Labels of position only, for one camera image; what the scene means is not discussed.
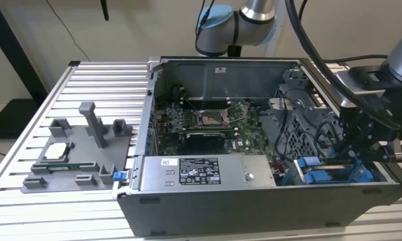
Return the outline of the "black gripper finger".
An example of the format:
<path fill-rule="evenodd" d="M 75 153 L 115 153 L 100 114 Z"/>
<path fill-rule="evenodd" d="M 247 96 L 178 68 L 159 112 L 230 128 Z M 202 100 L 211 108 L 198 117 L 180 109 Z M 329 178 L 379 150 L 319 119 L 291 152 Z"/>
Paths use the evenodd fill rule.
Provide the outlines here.
<path fill-rule="evenodd" d="M 399 140 L 387 142 L 385 145 L 375 143 L 369 152 L 369 158 L 381 163 L 402 163 L 402 145 Z"/>
<path fill-rule="evenodd" d="M 343 162 L 349 159 L 349 152 L 353 148 L 357 148 L 359 140 L 357 139 L 342 139 L 338 144 L 334 146 L 331 152 L 331 159 L 335 162 Z"/>

